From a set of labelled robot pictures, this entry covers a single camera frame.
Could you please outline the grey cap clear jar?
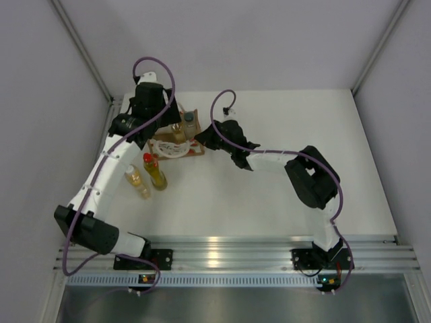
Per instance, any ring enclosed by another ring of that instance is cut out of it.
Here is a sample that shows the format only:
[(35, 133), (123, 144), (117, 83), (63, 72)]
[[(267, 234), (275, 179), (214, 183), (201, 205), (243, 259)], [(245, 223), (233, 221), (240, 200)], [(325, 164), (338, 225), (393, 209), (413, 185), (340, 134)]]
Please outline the grey cap clear jar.
[(184, 113), (184, 132), (188, 140), (191, 140), (197, 131), (195, 113), (188, 111)]

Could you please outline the white cap amber bottle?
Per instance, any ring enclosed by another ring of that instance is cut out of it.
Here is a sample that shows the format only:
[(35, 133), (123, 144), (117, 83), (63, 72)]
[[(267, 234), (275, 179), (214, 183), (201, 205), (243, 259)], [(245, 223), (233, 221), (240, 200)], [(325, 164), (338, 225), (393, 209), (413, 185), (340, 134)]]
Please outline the white cap amber bottle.
[(171, 131), (174, 136), (175, 143), (182, 144), (187, 140), (187, 138), (185, 137), (183, 124), (181, 122), (172, 124)]
[(143, 199), (149, 199), (151, 192), (145, 181), (143, 180), (138, 168), (133, 164), (129, 164), (125, 170), (125, 178), (127, 182), (137, 191)]

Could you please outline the burlap watermelon canvas bag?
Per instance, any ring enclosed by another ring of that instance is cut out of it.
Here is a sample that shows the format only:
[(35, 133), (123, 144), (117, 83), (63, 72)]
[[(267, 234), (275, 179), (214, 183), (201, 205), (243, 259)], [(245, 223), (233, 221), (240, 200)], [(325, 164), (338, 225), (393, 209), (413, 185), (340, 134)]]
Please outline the burlap watermelon canvas bag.
[[(188, 112), (183, 105), (178, 102), (178, 109), (184, 128), (184, 113)], [(201, 132), (197, 109), (190, 110), (195, 113), (197, 131)], [(175, 143), (174, 136), (171, 131), (171, 126), (165, 128), (164, 131), (158, 131), (151, 139), (147, 141), (149, 152), (159, 160), (178, 159), (182, 157), (196, 157), (205, 154), (204, 147), (198, 143), (195, 138), (186, 140), (182, 144)]]

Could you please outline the red cap yellow bottle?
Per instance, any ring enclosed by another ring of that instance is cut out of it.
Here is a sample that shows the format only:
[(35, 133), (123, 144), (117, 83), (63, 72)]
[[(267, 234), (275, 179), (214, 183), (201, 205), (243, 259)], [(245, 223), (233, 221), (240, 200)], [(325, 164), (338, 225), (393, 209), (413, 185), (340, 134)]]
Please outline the red cap yellow bottle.
[(156, 190), (164, 190), (167, 188), (167, 179), (164, 173), (160, 170), (157, 159), (152, 154), (143, 154), (143, 166), (149, 174), (152, 185)]

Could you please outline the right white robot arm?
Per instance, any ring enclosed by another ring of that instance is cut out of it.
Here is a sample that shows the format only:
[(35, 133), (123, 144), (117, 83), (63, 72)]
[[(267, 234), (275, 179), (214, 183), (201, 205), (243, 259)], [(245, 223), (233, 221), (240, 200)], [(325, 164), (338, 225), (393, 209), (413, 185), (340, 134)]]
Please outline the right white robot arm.
[(268, 171), (288, 177), (300, 202), (308, 207), (308, 226), (313, 235), (307, 255), (296, 261), (299, 270), (331, 268), (343, 248), (332, 217), (336, 204), (339, 176), (319, 150), (308, 145), (295, 158), (281, 153), (255, 151), (260, 145), (248, 141), (239, 123), (233, 119), (215, 121), (195, 140), (211, 150), (227, 152), (237, 167), (249, 171)]

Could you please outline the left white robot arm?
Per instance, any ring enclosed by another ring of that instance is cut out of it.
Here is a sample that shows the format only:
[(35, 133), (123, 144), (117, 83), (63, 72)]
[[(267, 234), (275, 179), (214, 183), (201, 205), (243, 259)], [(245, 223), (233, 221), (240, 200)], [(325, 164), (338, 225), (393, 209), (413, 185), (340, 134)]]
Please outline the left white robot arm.
[(75, 244), (98, 254), (126, 254), (136, 268), (152, 261), (145, 238), (107, 222), (115, 192), (127, 168), (156, 131), (178, 123), (180, 115), (171, 89), (143, 81), (129, 100), (129, 111), (118, 114), (108, 129), (102, 152), (79, 192), (67, 206), (59, 205), (55, 220)]

